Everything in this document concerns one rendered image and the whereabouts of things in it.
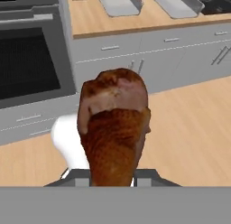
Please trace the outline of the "white rounded object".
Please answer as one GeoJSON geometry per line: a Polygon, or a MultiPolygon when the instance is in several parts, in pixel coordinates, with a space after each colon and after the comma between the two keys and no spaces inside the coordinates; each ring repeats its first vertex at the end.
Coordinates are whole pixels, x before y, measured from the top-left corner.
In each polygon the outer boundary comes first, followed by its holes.
{"type": "Polygon", "coordinates": [[[61,116],[55,121],[51,129],[51,141],[68,166],[61,175],[61,179],[65,179],[73,169],[89,169],[88,160],[80,142],[76,114],[61,116]]]}

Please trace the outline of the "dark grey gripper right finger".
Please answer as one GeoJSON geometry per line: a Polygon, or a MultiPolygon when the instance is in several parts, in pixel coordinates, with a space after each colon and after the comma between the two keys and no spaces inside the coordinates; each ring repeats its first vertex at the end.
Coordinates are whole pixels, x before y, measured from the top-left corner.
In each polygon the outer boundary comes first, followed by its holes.
{"type": "Polygon", "coordinates": [[[134,172],[134,187],[177,186],[177,183],[162,178],[155,169],[137,169],[134,172]]]}

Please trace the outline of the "grey tupperware container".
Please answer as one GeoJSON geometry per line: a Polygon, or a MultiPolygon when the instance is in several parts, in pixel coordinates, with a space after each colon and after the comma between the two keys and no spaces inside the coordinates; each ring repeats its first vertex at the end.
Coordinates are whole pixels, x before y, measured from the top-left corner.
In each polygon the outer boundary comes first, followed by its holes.
{"type": "Polygon", "coordinates": [[[172,19],[198,17],[205,5],[199,0],[154,0],[172,19]]]}
{"type": "Polygon", "coordinates": [[[138,15],[143,7],[142,0],[99,0],[110,17],[138,15]]]}

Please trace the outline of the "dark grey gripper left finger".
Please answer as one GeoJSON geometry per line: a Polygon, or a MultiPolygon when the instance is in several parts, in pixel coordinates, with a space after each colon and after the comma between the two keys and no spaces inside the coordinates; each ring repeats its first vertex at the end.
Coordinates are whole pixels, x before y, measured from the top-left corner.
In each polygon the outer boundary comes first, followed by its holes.
{"type": "Polygon", "coordinates": [[[65,179],[52,182],[50,187],[89,187],[91,185],[90,170],[72,169],[65,179]]]}

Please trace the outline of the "black hob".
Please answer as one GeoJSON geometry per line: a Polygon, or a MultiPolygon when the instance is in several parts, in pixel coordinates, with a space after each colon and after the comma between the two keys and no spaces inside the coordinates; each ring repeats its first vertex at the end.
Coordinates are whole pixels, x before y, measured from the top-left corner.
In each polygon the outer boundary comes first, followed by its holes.
{"type": "Polygon", "coordinates": [[[231,0],[199,0],[205,5],[201,11],[204,15],[231,14],[231,0]]]}

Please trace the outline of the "grey oven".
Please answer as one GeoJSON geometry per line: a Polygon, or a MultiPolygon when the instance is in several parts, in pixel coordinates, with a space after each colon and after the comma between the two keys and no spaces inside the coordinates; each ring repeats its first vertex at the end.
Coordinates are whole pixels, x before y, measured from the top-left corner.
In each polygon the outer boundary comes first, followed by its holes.
{"type": "Polygon", "coordinates": [[[59,0],[0,0],[0,20],[34,14],[53,20],[0,24],[0,109],[76,92],[59,0]]]}

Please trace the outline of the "brown chicken drumstick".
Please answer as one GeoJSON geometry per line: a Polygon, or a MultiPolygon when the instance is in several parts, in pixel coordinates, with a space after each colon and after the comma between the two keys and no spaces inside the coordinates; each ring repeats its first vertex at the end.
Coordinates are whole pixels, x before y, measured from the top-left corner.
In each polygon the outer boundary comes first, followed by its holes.
{"type": "Polygon", "coordinates": [[[83,83],[77,128],[94,186],[129,186],[151,132],[148,93],[138,73],[118,68],[83,83]]]}

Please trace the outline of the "grey drawer front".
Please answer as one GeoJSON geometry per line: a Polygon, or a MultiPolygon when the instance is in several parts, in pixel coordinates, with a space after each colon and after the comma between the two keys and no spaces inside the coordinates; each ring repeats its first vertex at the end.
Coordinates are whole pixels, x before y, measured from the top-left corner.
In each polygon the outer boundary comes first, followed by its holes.
{"type": "Polygon", "coordinates": [[[213,29],[210,26],[174,28],[145,32],[142,34],[139,52],[157,51],[184,47],[193,44],[212,42],[213,29]],[[164,39],[180,38],[176,42],[164,42],[164,39]]]}
{"type": "Polygon", "coordinates": [[[214,41],[224,41],[224,40],[231,40],[231,23],[220,23],[217,24],[214,28],[213,32],[213,40],[214,41]],[[225,32],[227,31],[228,34],[226,35],[215,35],[215,32],[225,32]]]}
{"type": "Polygon", "coordinates": [[[101,59],[136,53],[139,50],[141,35],[138,33],[109,35],[73,41],[75,62],[101,59]],[[101,51],[102,47],[119,45],[119,49],[101,51]]]}

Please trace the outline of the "grey drawer under oven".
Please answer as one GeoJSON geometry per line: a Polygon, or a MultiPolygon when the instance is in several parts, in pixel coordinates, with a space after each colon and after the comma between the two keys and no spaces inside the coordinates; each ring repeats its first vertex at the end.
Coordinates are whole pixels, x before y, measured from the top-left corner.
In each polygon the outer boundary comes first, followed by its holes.
{"type": "Polygon", "coordinates": [[[37,135],[29,136],[29,134],[44,129],[51,129],[55,121],[56,117],[31,124],[2,129],[0,130],[0,145],[7,145],[24,139],[33,138],[37,135]]]}
{"type": "Polygon", "coordinates": [[[8,107],[0,109],[0,130],[7,129],[24,124],[30,124],[36,121],[47,120],[49,118],[59,117],[63,114],[74,111],[79,105],[79,93],[71,96],[54,98],[25,104],[17,107],[8,107]],[[21,117],[30,117],[41,114],[42,117],[16,122],[21,117]]]}

